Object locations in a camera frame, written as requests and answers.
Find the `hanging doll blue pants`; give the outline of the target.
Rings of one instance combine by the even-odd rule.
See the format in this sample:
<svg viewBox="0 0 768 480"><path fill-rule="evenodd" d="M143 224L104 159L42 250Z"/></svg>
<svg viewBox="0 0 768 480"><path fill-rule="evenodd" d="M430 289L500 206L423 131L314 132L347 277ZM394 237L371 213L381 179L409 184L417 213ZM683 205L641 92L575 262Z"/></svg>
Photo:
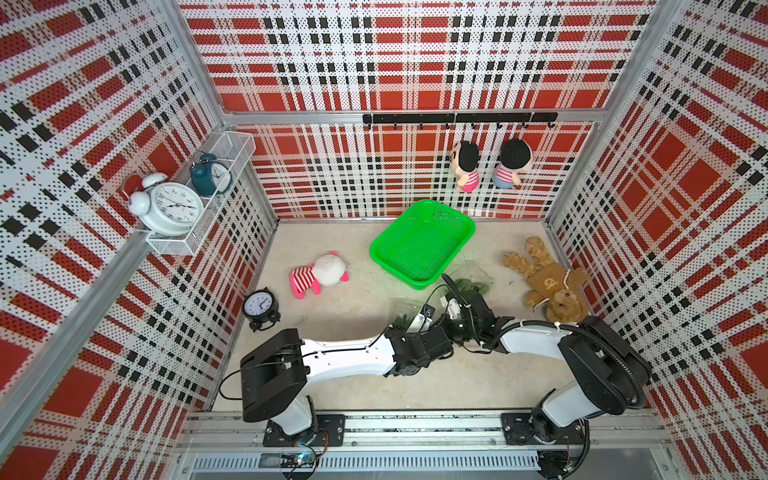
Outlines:
<svg viewBox="0 0 768 480"><path fill-rule="evenodd" d="M532 161L531 147L524 140L507 140L501 148L498 163L493 171L493 184L500 189L520 186L520 175L531 170Z"/></svg>

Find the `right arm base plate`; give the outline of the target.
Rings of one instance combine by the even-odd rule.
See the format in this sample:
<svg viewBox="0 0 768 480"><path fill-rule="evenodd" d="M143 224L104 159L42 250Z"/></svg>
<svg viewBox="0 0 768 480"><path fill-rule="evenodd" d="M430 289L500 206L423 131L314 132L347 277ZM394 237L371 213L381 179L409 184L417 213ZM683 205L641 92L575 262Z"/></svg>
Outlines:
<svg viewBox="0 0 768 480"><path fill-rule="evenodd" d="M566 445L583 443L586 427L575 421L559 427L541 412L512 412L501 415L501 429L507 445Z"/></svg>

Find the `hanging doll pink striped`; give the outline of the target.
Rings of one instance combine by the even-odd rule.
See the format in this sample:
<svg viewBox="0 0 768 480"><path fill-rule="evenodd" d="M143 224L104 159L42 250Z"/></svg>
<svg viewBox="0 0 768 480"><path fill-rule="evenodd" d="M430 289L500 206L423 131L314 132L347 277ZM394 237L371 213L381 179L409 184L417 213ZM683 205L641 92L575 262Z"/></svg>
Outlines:
<svg viewBox="0 0 768 480"><path fill-rule="evenodd" d="M477 171L479 158L479 148L476 144L462 140L454 145L450 169L456 177L460 191L471 193L478 187L480 182Z"/></svg>

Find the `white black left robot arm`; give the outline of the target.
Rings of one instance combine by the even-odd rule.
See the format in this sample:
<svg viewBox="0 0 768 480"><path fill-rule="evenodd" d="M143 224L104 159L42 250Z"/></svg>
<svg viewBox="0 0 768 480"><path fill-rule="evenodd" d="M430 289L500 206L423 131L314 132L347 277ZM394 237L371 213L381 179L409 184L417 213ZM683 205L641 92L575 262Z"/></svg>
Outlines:
<svg viewBox="0 0 768 480"><path fill-rule="evenodd" d="M240 361L243 420L270 420L296 436L316 428L306 387L353 376L412 376L452 354L452 342L438 327L416 333L389 327L371 338L333 342L285 329Z"/></svg>

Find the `pink striped white plush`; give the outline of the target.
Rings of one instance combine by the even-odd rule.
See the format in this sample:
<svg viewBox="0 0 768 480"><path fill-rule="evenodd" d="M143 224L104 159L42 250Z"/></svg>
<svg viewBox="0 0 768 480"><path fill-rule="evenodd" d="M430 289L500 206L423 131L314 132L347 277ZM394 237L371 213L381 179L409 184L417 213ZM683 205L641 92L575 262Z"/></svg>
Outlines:
<svg viewBox="0 0 768 480"><path fill-rule="evenodd" d="M313 264L294 268L289 284L296 299L304 299L307 291L320 295L323 287L349 281L348 265L336 253L320 256Z"/></svg>

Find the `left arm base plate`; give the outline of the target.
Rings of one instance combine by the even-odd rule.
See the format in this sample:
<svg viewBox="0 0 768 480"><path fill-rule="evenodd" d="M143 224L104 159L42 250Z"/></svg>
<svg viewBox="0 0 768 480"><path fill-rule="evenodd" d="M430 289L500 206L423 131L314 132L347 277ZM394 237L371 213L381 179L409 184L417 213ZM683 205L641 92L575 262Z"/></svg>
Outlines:
<svg viewBox="0 0 768 480"><path fill-rule="evenodd" d="M303 432L288 436L273 420L266 426L262 445L264 447L298 447L300 443L312 447L338 447L343 444L346 416L343 414L320 414L313 426Z"/></svg>

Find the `teal alarm clock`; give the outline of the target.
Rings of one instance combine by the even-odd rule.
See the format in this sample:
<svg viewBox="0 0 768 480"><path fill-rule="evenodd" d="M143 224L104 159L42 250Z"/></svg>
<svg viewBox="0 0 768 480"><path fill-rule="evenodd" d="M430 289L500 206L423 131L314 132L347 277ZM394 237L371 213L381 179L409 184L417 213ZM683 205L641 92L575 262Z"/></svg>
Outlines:
<svg viewBox="0 0 768 480"><path fill-rule="evenodd" d="M193 189L202 197L226 193L233 183L229 168L211 153L203 153L189 169Z"/></svg>

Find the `small black alarm clock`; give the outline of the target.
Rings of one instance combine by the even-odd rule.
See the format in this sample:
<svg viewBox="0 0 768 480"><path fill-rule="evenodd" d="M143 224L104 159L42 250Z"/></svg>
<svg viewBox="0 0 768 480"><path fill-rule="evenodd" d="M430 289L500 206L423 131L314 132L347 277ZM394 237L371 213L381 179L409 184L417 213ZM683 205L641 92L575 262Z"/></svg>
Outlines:
<svg viewBox="0 0 768 480"><path fill-rule="evenodd" d="M279 302L268 288L249 294L242 305L242 312L253 332L271 329L281 320Z"/></svg>

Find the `clear plastic clamshell with peppers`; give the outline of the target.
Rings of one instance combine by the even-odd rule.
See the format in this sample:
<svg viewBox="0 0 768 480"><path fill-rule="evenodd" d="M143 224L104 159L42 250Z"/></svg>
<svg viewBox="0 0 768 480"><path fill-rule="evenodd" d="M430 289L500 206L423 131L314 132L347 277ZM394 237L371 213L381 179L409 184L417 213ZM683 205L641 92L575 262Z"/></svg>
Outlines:
<svg viewBox="0 0 768 480"><path fill-rule="evenodd" d="M436 309L429 303L394 299L390 307L390 326L407 333L426 332L437 319Z"/></svg>

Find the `white twin-bell alarm clock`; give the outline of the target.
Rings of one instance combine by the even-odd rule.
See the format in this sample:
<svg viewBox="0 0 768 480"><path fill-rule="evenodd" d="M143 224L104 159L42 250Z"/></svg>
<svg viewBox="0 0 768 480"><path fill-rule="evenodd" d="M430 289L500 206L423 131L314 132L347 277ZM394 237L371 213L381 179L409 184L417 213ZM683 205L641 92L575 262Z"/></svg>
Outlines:
<svg viewBox="0 0 768 480"><path fill-rule="evenodd" d="M151 231L165 236L186 235L201 219L201 197L185 184L169 182L165 173L145 176L141 187L129 195L128 210Z"/></svg>

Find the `green plastic basket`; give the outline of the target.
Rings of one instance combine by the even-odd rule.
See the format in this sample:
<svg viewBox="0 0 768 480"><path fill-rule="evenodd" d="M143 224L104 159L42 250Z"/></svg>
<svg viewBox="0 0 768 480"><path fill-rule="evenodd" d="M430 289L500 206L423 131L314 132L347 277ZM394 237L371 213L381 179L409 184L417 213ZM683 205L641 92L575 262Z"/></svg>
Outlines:
<svg viewBox="0 0 768 480"><path fill-rule="evenodd" d="M420 200L371 244L370 258L415 290L435 282L475 234L467 215L434 200Z"/></svg>

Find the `black hook rail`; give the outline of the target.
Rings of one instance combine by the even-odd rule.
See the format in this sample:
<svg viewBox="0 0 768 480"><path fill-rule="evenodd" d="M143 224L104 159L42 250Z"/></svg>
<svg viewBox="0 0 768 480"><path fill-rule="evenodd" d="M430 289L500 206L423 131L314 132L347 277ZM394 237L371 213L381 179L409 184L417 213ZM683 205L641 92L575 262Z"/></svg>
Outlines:
<svg viewBox="0 0 768 480"><path fill-rule="evenodd" d="M507 112L507 113L422 113L395 114L378 113L363 114L362 121L366 125L426 125L426 124L502 124L502 123L544 123L553 124L558 119L557 112Z"/></svg>

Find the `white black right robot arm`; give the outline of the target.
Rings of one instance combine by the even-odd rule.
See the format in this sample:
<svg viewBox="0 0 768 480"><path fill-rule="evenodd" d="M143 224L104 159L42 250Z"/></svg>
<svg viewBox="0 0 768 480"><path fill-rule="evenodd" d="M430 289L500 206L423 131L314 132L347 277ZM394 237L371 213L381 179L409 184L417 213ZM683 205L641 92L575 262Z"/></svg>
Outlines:
<svg viewBox="0 0 768 480"><path fill-rule="evenodd" d="M440 302L440 326L459 345L475 342L475 354L530 354L568 367L573 381L531 410L529 423L540 438L548 441L583 420L646 407L650 364L600 318L571 324L497 317L477 290L448 293Z"/></svg>

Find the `brown teddy bear plush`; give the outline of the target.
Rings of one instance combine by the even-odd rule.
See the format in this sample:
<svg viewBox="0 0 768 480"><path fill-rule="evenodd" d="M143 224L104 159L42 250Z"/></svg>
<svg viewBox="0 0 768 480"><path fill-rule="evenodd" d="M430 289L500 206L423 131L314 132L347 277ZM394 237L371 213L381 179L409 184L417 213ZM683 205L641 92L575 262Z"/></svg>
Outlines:
<svg viewBox="0 0 768 480"><path fill-rule="evenodd" d="M546 309L551 323L580 323L589 316L590 307L582 292L589 276L584 269L566 268L557 262L538 236L526 239L526 256L512 251L504 255L503 264L522 275L530 287L523 304L536 311Z"/></svg>

